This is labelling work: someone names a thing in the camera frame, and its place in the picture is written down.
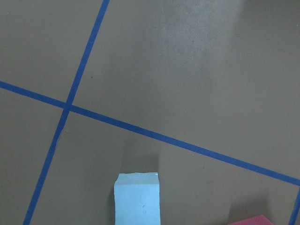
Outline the magenta foam block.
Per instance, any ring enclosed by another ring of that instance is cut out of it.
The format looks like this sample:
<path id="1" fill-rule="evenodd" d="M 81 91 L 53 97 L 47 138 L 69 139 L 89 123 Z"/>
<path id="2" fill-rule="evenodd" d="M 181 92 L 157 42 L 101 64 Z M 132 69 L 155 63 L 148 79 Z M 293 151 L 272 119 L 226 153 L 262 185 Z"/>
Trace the magenta foam block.
<path id="1" fill-rule="evenodd" d="M 231 223 L 229 225 L 273 225 L 265 216 L 259 215 L 241 221 Z"/>

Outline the light blue block arm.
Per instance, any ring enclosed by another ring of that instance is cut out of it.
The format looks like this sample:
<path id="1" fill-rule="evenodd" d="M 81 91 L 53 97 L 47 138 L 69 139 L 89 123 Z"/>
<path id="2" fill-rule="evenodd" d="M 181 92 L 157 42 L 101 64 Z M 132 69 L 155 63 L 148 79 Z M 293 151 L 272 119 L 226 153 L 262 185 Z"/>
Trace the light blue block arm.
<path id="1" fill-rule="evenodd" d="M 114 184 L 116 225 L 159 225 L 160 185 L 157 172 L 120 173 Z"/>

